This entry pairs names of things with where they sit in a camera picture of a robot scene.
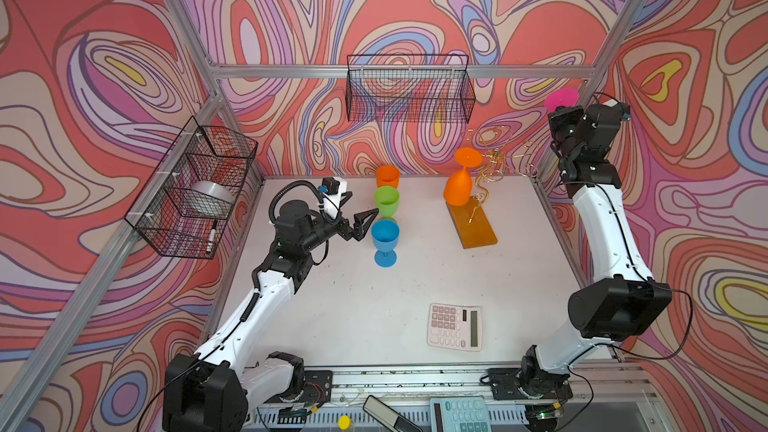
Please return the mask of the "blue wine glass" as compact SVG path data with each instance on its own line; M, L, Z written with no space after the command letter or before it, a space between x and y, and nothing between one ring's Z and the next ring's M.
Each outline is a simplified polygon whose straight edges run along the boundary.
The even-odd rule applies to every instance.
M395 248L400 237L400 228L392 220L383 219L371 228L373 244L376 248L375 263L382 268L392 267L397 261Z

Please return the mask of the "magenta wine glass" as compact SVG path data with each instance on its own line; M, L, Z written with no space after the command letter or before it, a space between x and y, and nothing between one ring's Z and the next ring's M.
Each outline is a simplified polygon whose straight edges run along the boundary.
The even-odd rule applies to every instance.
M548 95L544 101L544 106L547 109L547 112L551 113L559 108L573 107L578 101L579 93L577 90L562 88Z

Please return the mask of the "green wine glass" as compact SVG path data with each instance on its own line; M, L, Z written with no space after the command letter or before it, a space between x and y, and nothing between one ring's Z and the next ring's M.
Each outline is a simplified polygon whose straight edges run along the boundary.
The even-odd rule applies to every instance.
M379 215L386 219L392 219L397 212L400 200L399 191L392 186L378 187L374 193L375 205Z

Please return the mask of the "orange wine glass front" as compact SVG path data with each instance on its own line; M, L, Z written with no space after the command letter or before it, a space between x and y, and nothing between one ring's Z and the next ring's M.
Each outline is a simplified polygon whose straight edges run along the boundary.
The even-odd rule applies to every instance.
M391 165L383 165L376 170L376 184L378 187L392 187L397 189L400 180L400 171Z

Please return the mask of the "orange wine glass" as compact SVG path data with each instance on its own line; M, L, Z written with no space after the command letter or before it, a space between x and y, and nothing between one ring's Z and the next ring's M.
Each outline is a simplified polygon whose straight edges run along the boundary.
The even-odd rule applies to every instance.
M448 178L443 198L449 205L463 206L469 201L473 190L473 179L469 170L479 167L483 156L474 148L462 147L455 152L454 158L460 169Z
M400 171L391 165L383 165L376 170L376 184L378 187L392 187L397 189L400 180Z

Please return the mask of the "gold wire rack wooden base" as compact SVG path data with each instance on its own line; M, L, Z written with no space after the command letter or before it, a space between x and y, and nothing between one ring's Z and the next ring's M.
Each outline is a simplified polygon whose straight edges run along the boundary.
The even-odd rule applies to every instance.
M490 198L489 184L502 181L507 176L536 178L539 171L533 164L532 141L526 141L520 152L505 151L506 144L488 148L489 142L480 141L478 150L483 160L479 167L469 170L473 179L473 190L469 201L463 206L452 206L445 202L452 224L463 249L496 245L498 238L483 207Z

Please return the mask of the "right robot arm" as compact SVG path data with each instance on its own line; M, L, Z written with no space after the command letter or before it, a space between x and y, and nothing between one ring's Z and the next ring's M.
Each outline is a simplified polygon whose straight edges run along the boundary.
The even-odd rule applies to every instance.
M567 321L522 358L519 389L527 397L555 392L572 366L596 349L643 334L673 298L640 255L623 207L621 179L608 160L628 117L622 102L558 106L549 114L550 147L587 235L593 281L569 297Z

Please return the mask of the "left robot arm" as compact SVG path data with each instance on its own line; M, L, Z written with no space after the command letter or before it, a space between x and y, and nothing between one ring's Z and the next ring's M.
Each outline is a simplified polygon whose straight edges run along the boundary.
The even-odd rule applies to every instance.
M268 219L274 238L252 272L253 287L223 325L193 354L168 364L163 399L164 431L239 431L251 413L277 396L293 398L304 388L304 362L273 352L257 367L247 366L276 313L287 304L315 266L312 253L331 238L361 241L377 209L348 219L352 198L346 180L326 177L318 185L296 180L271 200Z

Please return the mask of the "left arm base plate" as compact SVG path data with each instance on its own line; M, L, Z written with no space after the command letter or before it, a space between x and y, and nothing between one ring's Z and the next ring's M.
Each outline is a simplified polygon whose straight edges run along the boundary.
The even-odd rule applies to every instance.
M266 400L265 405L322 405L332 398L333 372L330 369L310 369L304 372L300 391L289 389Z

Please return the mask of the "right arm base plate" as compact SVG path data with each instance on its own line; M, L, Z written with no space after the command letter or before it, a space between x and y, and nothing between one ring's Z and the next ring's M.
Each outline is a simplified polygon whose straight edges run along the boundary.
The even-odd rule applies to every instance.
M521 368L491 368L481 378L495 400L568 401L573 392L567 374L524 372Z

